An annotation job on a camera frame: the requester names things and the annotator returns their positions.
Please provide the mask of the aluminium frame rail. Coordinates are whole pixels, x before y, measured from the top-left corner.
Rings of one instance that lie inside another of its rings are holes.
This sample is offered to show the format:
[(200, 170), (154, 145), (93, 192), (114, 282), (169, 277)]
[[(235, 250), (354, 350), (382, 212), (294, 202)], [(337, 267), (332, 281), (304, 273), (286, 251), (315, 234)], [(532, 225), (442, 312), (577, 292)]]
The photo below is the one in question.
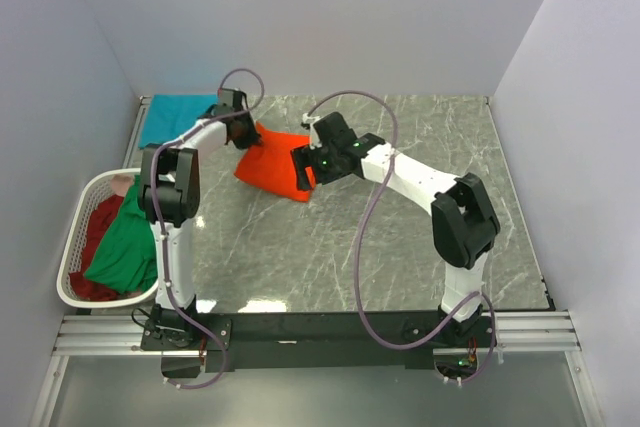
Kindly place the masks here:
[[(573, 322), (566, 312), (498, 312), (495, 314), (494, 337), (497, 348), (506, 352), (573, 352), (581, 349)], [(271, 342), (276, 345), (304, 343), (337, 343), (370, 339), (363, 327), (351, 334), (342, 329), (336, 334), (323, 330), (313, 334), (306, 329), (300, 334), (274, 334), (259, 338), (242, 334), (238, 326), (219, 335), (229, 344), (233, 340)], [(54, 356), (178, 356), (194, 357), (199, 345), (164, 347), (159, 340), (122, 315), (69, 315), (63, 318), (52, 354)]]

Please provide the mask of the black base beam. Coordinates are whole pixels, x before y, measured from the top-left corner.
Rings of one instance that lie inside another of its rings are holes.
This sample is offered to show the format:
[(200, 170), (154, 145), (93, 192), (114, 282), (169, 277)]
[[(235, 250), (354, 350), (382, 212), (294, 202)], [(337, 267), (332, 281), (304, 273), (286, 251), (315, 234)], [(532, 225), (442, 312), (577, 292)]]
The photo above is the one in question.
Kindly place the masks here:
[(200, 314), (199, 321), (215, 340), (174, 314), (155, 311), (141, 337), (143, 352), (163, 357), (170, 378), (197, 377), (200, 371), (403, 366), (431, 369), (439, 349), (467, 353), (495, 343), (489, 317), (477, 314), (449, 322), (428, 343), (410, 348), (434, 330), (444, 316), (438, 311), (370, 312), (375, 332), (403, 350), (388, 349), (365, 330), (355, 312)]

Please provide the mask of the folded teal t-shirt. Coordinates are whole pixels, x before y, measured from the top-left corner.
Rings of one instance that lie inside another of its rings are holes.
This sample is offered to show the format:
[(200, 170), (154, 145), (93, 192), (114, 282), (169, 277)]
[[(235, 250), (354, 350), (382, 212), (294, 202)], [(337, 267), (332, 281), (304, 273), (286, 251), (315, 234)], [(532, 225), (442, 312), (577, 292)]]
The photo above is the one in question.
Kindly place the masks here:
[(199, 117), (217, 103), (216, 94), (155, 95), (146, 116), (138, 147), (163, 144), (192, 128)]

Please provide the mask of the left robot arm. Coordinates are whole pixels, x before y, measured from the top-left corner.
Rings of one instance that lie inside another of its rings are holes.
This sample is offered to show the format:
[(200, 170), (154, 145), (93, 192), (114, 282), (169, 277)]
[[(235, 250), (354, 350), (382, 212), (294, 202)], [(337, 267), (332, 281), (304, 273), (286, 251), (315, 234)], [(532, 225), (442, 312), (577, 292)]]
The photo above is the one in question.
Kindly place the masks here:
[(200, 206), (200, 158), (232, 144), (245, 150), (260, 142), (247, 94), (221, 88), (193, 126), (162, 144), (143, 149), (138, 205), (156, 247), (158, 287), (150, 329), (176, 348), (200, 335), (193, 283), (193, 220)]

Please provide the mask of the orange t-shirt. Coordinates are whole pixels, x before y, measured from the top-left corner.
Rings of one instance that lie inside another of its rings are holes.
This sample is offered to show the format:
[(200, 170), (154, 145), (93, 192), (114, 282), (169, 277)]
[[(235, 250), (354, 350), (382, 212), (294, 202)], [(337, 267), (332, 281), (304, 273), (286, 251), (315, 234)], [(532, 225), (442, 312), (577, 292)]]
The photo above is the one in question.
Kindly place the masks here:
[(259, 145), (251, 146), (238, 162), (235, 177), (253, 187), (297, 202), (308, 202), (312, 190), (297, 188), (291, 151), (307, 145), (305, 135), (278, 132), (256, 123), (261, 136)]

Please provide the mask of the dark red t-shirt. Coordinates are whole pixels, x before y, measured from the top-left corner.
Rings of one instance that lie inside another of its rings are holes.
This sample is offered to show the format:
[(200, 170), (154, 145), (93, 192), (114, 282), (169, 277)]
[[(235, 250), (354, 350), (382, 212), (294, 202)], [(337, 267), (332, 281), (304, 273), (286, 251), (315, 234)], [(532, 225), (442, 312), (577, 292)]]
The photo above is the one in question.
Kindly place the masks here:
[(89, 217), (80, 270), (69, 275), (73, 292), (81, 300), (114, 301), (123, 293), (124, 250), (108, 233), (123, 201), (122, 196), (112, 195), (101, 202)]

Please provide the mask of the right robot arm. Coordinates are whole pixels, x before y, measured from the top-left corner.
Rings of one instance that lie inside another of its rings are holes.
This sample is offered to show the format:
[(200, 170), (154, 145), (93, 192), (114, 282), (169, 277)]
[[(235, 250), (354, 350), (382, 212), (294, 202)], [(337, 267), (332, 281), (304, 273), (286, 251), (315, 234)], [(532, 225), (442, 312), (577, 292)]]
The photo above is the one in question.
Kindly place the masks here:
[(338, 112), (306, 114), (302, 125), (309, 141), (291, 152), (299, 190), (356, 175), (390, 188), (431, 218), (434, 246), (446, 264), (442, 318), (405, 347), (420, 347), (439, 334), (449, 345), (464, 344), (488, 300), (482, 293), (484, 266), (501, 230), (483, 181), (473, 173), (459, 177), (429, 167), (375, 134), (357, 136)]

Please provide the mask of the white laundry basket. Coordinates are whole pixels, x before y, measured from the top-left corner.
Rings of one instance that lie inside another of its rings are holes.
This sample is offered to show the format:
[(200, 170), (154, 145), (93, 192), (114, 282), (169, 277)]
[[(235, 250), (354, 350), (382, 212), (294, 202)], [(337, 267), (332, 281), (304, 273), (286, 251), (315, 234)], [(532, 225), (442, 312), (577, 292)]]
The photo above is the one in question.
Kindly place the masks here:
[(113, 194), (111, 180), (115, 176), (135, 176), (140, 168), (124, 168), (103, 172), (91, 179), (82, 189), (75, 207), (69, 233), (62, 253), (56, 279), (59, 298), (68, 306), (77, 309), (121, 309), (147, 302), (155, 298), (158, 282), (137, 295), (119, 300), (90, 301), (82, 300), (72, 288), (70, 274), (79, 272), (81, 254), (86, 245), (86, 229), (91, 213), (99, 203)]

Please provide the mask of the green t-shirt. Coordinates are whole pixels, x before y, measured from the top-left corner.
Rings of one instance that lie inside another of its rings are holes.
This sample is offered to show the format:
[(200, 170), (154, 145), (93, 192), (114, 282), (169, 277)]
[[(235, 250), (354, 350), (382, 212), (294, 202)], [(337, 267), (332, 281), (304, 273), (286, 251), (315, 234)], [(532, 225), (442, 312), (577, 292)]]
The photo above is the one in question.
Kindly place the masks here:
[(138, 175), (133, 177), (133, 184), (84, 274), (87, 280), (118, 294), (144, 292), (158, 277), (154, 236), (138, 205), (139, 181)]

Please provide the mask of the beige garment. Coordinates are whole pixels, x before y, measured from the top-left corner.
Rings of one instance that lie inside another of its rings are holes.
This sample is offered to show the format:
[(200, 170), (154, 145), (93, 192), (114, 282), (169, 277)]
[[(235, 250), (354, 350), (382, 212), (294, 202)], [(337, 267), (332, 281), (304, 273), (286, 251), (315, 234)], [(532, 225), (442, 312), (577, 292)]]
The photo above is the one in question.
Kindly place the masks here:
[(110, 187), (114, 195), (125, 197), (134, 184), (135, 177), (125, 174), (114, 175), (110, 180)]

